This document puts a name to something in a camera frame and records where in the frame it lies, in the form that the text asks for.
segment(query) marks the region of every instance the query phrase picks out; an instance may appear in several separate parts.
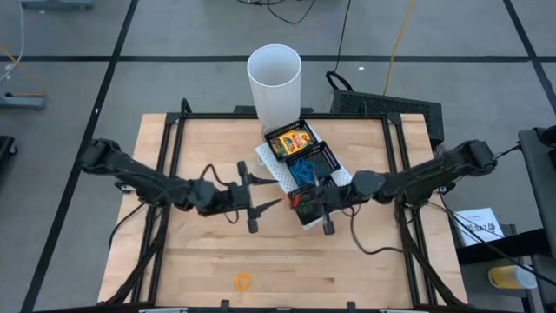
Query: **yellow cable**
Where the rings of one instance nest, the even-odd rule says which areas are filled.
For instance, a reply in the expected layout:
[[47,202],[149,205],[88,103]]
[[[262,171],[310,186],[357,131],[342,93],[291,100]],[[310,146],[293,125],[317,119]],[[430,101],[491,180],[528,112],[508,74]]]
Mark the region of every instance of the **yellow cable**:
[[37,85],[38,88],[43,92],[42,94],[22,94],[22,95],[32,95],[31,97],[38,97],[39,95],[46,96],[46,88],[44,87],[44,84],[41,82],[41,80],[35,77],[33,74],[31,74],[31,72],[29,72],[29,70],[27,70],[25,65],[23,65],[21,62],[18,63],[17,60],[10,54],[10,52],[6,48],[4,48],[4,46],[2,46],[1,44],[0,44],[0,50],[4,53],[5,56],[7,56],[11,60],[11,62],[16,64],[17,67],[21,69],[25,75],[27,75],[27,78],[29,78],[31,82]]
[[396,50],[398,49],[398,44],[400,44],[401,37],[403,36],[403,30],[406,28],[407,20],[411,15],[411,11],[414,8],[415,0],[409,0],[409,7],[407,8],[406,16],[403,18],[403,24],[401,25],[400,34],[396,38],[396,44],[394,45],[394,49],[392,50],[392,56],[390,56],[390,65],[388,65],[388,74],[386,75],[386,85],[384,86],[384,92],[382,95],[386,95],[386,91],[388,90],[388,84],[390,83],[390,75],[392,74],[392,65],[394,65],[394,57],[396,55]]

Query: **black tray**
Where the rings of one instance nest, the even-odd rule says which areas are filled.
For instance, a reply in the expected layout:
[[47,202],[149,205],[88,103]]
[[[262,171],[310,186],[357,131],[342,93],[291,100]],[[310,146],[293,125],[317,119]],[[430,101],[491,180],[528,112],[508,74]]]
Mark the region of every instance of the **black tray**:
[[[332,177],[330,175],[327,175],[324,177],[324,180],[322,181],[322,185],[329,187],[329,188],[333,188],[333,187],[337,187],[338,185],[336,184],[336,182],[334,181],[334,179],[332,179]],[[297,195],[305,195],[308,192],[311,191],[311,189],[314,188],[314,185],[305,185],[301,188],[298,188],[296,190],[290,191],[288,193],[288,199],[291,202],[292,198],[294,196]],[[308,225],[312,222],[314,222],[315,220],[319,219],[322,217],[321,212],[319,210],[311,210],[310,212],[306,212],[306,213],[301,213],[298,210],[295,210],[295,214],[297,214],[297,217],[299,218],[300,222],[302,225]]]
[[341,167],[326,142],[315,143],[310,147],[299,151],[299,153],[286,158],[286,165],[288,166],[289,173],[292,177],[294,177],[294,173],[292,173],[292,166],[300,158],[318,165],[324,171],[322,174],[323,176],[330,175],[332,172],[339,170]]
[[270,140],[283,135],[291,130],[295,130],[295,129],[299,129],[299,128],[305,128],[305,130],[307,131],[307,133],[309,134],[309,136],[311,137],[311,139],[313,139],[313,142],[318,143],[318,140],[316,140],[316,136],[314,135],[313,131],[311,130],[311,128],[307,125],[307,122],[305,122],[305,120],[299,120],[299,121],[295,121],[293,123],[289,123],[288,125],[284,126],[284,127],[280,127],[278,130],[274,130],[269,132],[268,134],[264,135],[264,139],[267,141],[268,147],[270,148],[270,150],[272,151],[272,154],[275,156],[276,160],[278,162],[288,158],[288,157],[293,157],[298,155],[299,153],[303,152],[304,150],[308,149],[305,148],[303,150],[299,150],[289,156],[278,156],[276,154],[276,151],[272,148],[272,144],[270,144]]

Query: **orange rubber band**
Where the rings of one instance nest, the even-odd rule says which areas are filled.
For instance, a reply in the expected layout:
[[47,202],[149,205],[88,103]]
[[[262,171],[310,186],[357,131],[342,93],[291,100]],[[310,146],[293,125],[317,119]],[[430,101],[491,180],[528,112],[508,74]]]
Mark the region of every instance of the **orange rubber band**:
[[251,284],[251,275],[247,274],[247,273],[243,273],[237,276],[237,278],[235,279],[235,287],[239,290],[239,291],[245,291],[247,290],[247,288],[249,288],[249,285]]

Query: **yellow cup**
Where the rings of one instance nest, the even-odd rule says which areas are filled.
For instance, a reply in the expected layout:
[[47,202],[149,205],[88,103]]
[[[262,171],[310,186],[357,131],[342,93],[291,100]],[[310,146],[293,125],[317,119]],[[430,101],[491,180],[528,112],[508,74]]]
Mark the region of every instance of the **yellow cup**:
[[534,289],[537,288],[535,275],[516,265],[500,266],[488,271],[490,283],[500,289]]

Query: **white paper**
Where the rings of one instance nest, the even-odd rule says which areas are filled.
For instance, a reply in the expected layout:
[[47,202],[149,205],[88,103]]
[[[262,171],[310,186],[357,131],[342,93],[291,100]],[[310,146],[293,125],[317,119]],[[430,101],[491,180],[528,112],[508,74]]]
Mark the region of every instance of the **white paper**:
[[479,240],[471,235],[469,232],[470,230],[486,242],[504,237],[502,229],[491,208],[463,210],[455,212],[455,216],[466,225],[464,229],[460,224],[456,224],[456,227],[459,229],[458,232],[460,233],[461,241],[466,247],[479,243]]

